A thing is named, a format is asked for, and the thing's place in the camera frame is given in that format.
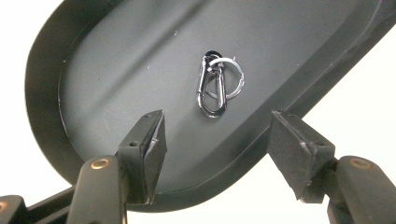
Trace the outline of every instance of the key ring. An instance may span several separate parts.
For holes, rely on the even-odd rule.
[[[241,75],[241,78],[239,79],[239,83],[238,83],[238,86],[236,87],[236,89],[233,92],[231,92],[230,94],[226,95],[226,99],[227,100],[231,100],[235,96],[237,96],[239,94],[239,92],[241,92],[242,87],[245,84],[244,72],[242,71],[241,66],[239,66],[239,64],[236,63],[233,59],[230,59],[230,58],[217,58],[215,60],[210,61],[209,66],[212,67],[213,65],[215,65],[217,63],[230,63],[238,70],[239,74]],[[218,96],[213,91],[206,90],[206,93],[209,96],[211,96],[212,98],[218,99]]]

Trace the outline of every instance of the metal hardware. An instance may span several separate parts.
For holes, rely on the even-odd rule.
[[[0,202],[0,212],[5,210],[7,208],[7,203],[6,202]]]
[[[224,79],[224,64],[230,63],[232,64],[237,71],[239,72],[241,78],[239,80],[239,84],[236,89],[230,93],[226,94],[225,92],[225,79]],[[207,87],[207,83],[216,79],[216,89],[217,94],[212,91],[209,91]],[[221,116],[226,108],[227,108],[227,100],[233,99],[235,96],[241,92],[242,87],[245,84],[245,75],[242,72],[241,66],[235,62],[233,59],[223,58],[221,54],[215,52],[213,50],[206,53],[206,55],[202,59],[201,73],[200,73],[200,82],[198,85],[197,91],[197,101],[198,106],[210,118],[217,118]],[[218,108],[216,110],[211,110],[206,106],[205,103],[205,94],[208,94],[214,99],[218,100]]]
[[[110,160],[108,160],[108,159],[100,159],[100,160],[94,161],[91,164],[91,168],[93,170],[100,170],[100,169],[103,169],[103,168],[107,167],[109,164],[110,164]]]
[[[239,83],[238,83],[238,86],[236,87],[236,89],[235,89],[233,92],[231,92],[230,94],[227,94],[226,97],[225,97],[227,100],[231,100],[231,99],[233,99],[235,96],[237,96],[237,95],[239,94],[239,92],[241,92],[242,87],[245,85],[245,74],[244,74],[244,72],[242,71],[241,66],[239,66],[239,64],[236,63],[234,59],[230,59],[230,58],[217,58],[217,59],[211,61],[211,62],[209,63],[209,66],[212,67],[213,65],[215,65],[215,64],[217,64],[217,63],[230,63],[230,64],[232,64],[232,65],[238,70],[238,72],[239,72],[239,74],[240,74],[240,76],[241,76],[241,78],[239,79]],[[206,93],[207,93],[208,95],[210,95],[211,97],[213,97],[213,98],[215,98],[215,99],[218,99],[218,96],[217,96],[214,92],[212,92],[212,91],[210,91],[210,90],[206,90]]]
[[[359,168],[362,170],[368,170],[368,169],[372,168],[372,165],[368,161],[364,161],[362,159],[352,158],[349,162],[356,168]]]

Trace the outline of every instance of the metal ring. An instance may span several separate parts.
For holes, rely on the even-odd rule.
[[[110,164],[110,159],[106,159],[106,158],[98,159],[91,163],[91,168],[93,170],[100,170],[100,169],[107,167],[109,164]]]
[[[8,207],[7,202],[0,202],[0,213],[6,210],[7,207]]]
[[[216,55],[216,54],[210,54],[209,56],[205,56],[205,58],[206,58],[206,59],[209,59],[209,60],[210,60],[211,58],[220,59],[220,56],[219,56],[219,55]],[[219,63],[218,67],[219,67],[219,68],[222,68],[222,67],[224,67],[224,64],[223,64],[223,63]],[[213,72],[213,67],[212,67],[211,65],[209,65],[209,67],[208,67],[208,69],[207,69],[207,72],[208,72],[209,74],[212,74],[212,75],[215,75],[215,74],[216,74],[216,72]]]
[[[232,64],[232,65],[238,70],[239,74],[241,75],[241,78],[239,79],[239,84],[238,84],[238,86],[236,87],[236,89],[235,89],[233,92],[231,92],[230,94],[227,94],[227,95],[226,95],[226,99],[227,99],[227,100],[231,100],[231,99],[233,99],[235,96],[237,96],[237,95],[239,94],[239,92],[241,92],[242,87],[243,87],[244,84],[245,84],[245,75],[244,75],[244,72],[242,72],[241,66],[239,66],[238,63],[236,63],[233,59],[230,59],[230,58],[217,58],[217,59],[215,59],[215,60],[210,61],[209,66],[211,67],[211,66],[215,65],[216,63],[230,63],[230,64]],[[213,98],[215,98],[215,99],[218,99],[218,96],[217,96],[214,92],[206,90],[206,93],[207,93],[209,96],[211,96],[211,97],[213,97]]]

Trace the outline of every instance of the black plastic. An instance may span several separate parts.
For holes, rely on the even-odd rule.
[[[144,115],[125,136],[118,155],[132,189],[128,204],[152,203],[166,153],[163,111]]]
[[[322,203],[321,185],[335,146],[295,115],[273,112],[268,154],[294,190],[297,200]]]
[[[355,223],[396,223],[396,187],[378,165],[346,156],[336,173]]]
[[[27,209],[21,196],[0,197],[0,223],[18,224],[27,222]]]
[[[38,144],[71,183],[84,161],[114,154],[140,116],[163,109],[169,150],[155,203],[129,208],[147,212],[193,206],[228,188],[266,154],[271,111],[302,117],[396,20],[393,1],[118,2],[60,5],[30,53],[26,104]],[[116,20],[131,15],[142,17]],[[140,32],[141,42],[129,38]],[[208,49],[235,55],[246,72],[246,86],[217,121],[203,118],[194,102],[197,67]],[[129,77],[149,78],[145,84]],[[113,86],[107,78],[116,79]],[[153,83],[165,91],[154,93]],[[112,101],[119,91],[126,100]],[[116,116],[107,113],[110,133],[101,117],[106,104],[117,109]]]
[[[122,223],[126,217],[119,159],[114,156],[86,161],[81,167],[67,217],[69,224]]]

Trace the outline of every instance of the silver carabiner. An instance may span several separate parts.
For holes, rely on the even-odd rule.
[[[214,71],[213,67],[209,65],[209,60],[213,57],[221,58],[221,55],[215,51],[209,51],[202,59],[201,78],[198,85],[197,100],[198,106],[208,117],[217,118],[225,112],[227,107],[227,99],[225,93],[224,75],[222,73],[222,63],[220,63],[217,70]],[[218,109],[216,110],[209,109],[205,103],[207,82],[212,76],[215,76],[216,89],[218,93]]]

